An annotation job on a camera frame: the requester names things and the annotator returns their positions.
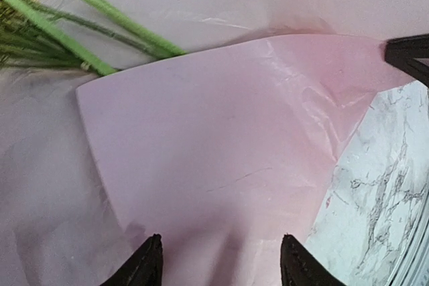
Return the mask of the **blue white fake flower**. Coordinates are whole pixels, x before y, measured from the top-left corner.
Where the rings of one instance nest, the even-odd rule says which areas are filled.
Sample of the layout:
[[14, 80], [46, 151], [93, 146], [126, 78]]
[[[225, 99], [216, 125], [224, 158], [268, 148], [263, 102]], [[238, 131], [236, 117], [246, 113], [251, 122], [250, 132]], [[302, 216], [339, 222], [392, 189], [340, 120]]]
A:
[[59, 20], [59, 19], [65, 19], [67, 21], [70, 21], [76, 25], [80, 25], [86, 29], [95, 31], [97, 33], [100, 33], [104, 36], [107, 36], [108, 38], [111, 38], [112, 40], [115, 40], [117, 42], [120, 42], [122, 44], [125, 44], [127, 46], [130, 46], [152, 58], [155, 58], [157, 60], [163, 60], [167, 58], [171, 58], [171, 55], [169, 55], [166, 52], [163, 52], [160, 49], [156, 49], [155, 46], [147, 45], [143, 42], [139, 42], [136, 40], [133, 40], [127, 36], [121, 35], [120, 33], [113, 31], [109, 28], [103, 27], [93, 21], [89, 21], [87, 19], [84, 19], [82, 17], [79, 17], [77, 15], [73, 15], [71, 13], [60, 11], [57, 9], [53, 9], [51, 7], [48, 7], [47, 5], [43, 5], [38, 2], [30, 1], [28, 3], [33, 9], [40, 11], [42, 13], [48, 14], [50, 17], [50, 20]]

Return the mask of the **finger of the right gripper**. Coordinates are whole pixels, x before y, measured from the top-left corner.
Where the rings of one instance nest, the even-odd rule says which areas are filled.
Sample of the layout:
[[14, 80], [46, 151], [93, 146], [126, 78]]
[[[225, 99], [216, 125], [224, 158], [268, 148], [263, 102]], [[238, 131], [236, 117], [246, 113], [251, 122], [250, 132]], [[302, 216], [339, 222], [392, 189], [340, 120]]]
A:
[[428, 34], [387, 40], [384, 60], [428, 87]]

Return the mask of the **pink rose fake flower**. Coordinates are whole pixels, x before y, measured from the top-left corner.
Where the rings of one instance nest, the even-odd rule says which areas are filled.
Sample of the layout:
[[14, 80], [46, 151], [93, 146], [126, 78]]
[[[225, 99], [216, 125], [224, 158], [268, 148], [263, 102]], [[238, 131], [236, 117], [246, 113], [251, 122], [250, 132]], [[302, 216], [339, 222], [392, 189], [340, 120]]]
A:
[[133, 21], [107, 0], [81, 1], [84, 1], [110, 21], [133, 35], [137, 48], [145, 54], [157, 59], [172, 58], [186, 54], [185, 50]]

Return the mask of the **pink wrapping paper sheet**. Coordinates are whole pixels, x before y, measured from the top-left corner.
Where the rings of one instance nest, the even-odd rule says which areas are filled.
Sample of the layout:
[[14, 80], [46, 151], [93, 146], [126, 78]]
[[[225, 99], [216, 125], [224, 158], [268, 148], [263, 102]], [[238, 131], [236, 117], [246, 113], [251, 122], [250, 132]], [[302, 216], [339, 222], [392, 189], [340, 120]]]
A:
[[116, 73], [1, 67], [1, 284], [103, 285], [160, 234], [162, 285], [282, 285], [292, 234], [389, 285], [428, 208], [428, 87], [384, 50], [428, 0], [107, 1], [186, 54], [36, 10]]

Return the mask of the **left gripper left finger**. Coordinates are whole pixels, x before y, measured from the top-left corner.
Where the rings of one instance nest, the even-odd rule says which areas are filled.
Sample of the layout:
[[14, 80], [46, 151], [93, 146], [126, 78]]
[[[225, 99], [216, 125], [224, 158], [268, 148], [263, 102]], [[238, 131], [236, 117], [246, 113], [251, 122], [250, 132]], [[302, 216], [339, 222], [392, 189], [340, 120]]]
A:
[[161, 286], [164, 266], [162, 237], [149, 237], [103, 286]]

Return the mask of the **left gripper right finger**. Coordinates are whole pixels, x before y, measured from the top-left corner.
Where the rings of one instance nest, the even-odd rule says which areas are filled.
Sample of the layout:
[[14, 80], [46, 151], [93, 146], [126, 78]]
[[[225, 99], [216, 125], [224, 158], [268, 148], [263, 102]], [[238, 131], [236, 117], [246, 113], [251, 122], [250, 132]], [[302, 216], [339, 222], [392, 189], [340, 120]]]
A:
[[345, 286], [292, 234], [285, 234], [282, 239], [280, 269], [283, 286]]

